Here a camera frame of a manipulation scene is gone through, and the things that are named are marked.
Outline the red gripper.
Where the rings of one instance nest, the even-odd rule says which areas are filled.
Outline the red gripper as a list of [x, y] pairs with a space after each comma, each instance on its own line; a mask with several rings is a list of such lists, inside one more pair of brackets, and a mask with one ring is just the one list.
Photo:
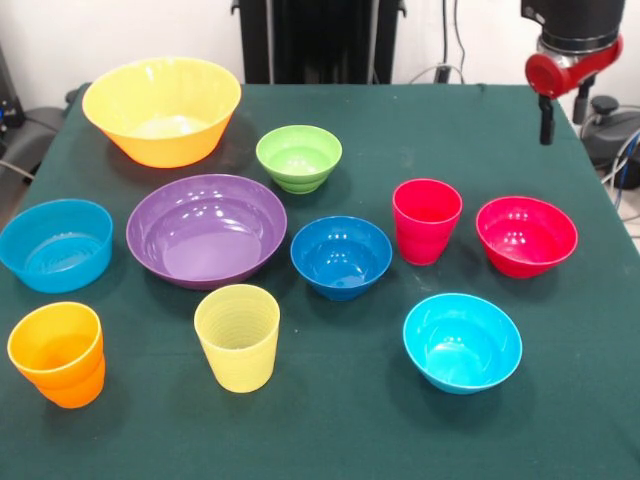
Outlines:
[[592, 81], [618, 60], [623, 45], [623, 37], [619, 35], [604, 48], [570, 52], [553, 49], [542, 38], [538, 39], [536, 52], [526, 61], [525, 75], [531, 88], [539, 95], [541, 145], [553, 143], [555, 120], [551, 98], [558, 98], [579, 88], [574, 100], [572, 122], [582, 125], [586, 118]]

